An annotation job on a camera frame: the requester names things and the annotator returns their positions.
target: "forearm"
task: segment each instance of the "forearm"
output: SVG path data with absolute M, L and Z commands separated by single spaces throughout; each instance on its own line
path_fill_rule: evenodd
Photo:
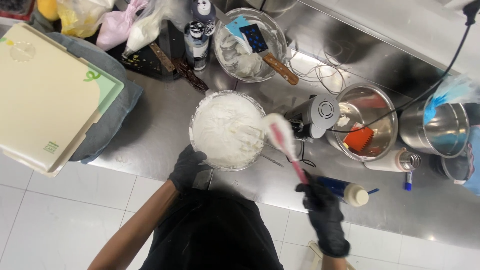
M 88 270 L 126 269 L 177 196 L 172 181 L 167 180 L 110 238 Z
M 345 258 L 332 258 L 324 255 L 322 258 L 322 270 L 347 270 Z

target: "white tile floor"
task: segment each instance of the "white tile floor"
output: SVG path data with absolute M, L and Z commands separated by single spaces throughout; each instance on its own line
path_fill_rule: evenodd
M 47 178 L 0 154 L 0 270 L 84 270 L 162 185 L 69 162 Z M 305 213 L 257 204 L 285 270 L 310 268 Z M 480 251 L 343 223 L 357 270 L 480 270 Z M 151 237 L 130 265 L 139 269 Z

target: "pink spatula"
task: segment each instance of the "pink spatula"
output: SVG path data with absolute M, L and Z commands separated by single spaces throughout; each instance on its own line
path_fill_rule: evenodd
M 278 113 L 270 113 L 263 118 L 268 136 L 272 144 L 282 151 L 292 161 L 293 169 L 303 184 L 308 184 L 305 173 L 300 168 L 300 163 L 293 145 L 293 131 L 291 125 Z

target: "person's left hand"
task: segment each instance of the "person's left hand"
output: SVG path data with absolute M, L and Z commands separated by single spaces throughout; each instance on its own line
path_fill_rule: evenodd
M 205 159 L 207 155 L 201 151 L 195 152 L 191 144 L 180 153 L 173 172 L 168 177 L 178 192 L 183 194 L 185 189 L 191 188 L 198 172 L 212 168 L 206 164 L 199 165 Z

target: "black glove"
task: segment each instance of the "black glove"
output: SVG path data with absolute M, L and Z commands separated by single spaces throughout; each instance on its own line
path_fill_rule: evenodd
M 192 145 L 185 147 L 179 154 L 179 159 L 168 178 L 180 194 L 192 187 L 198 172 L 212 168 L 206 164 L 199 165 L 205 159 L 207 159 L 207 155 L 201 151 L 195 152 Z
M 299 184 L 295 191 L 305 192 L 303 205 L 308 210 L 310 223 L 317 232 L 318 246 L 327 256 L 346 257 L 350 243 L 344 238 L 340 225 L 343 214 L 338 198 L 323 183 L 313 179 L 308 172 L 305 171 L 305 175 L 309 184 Z

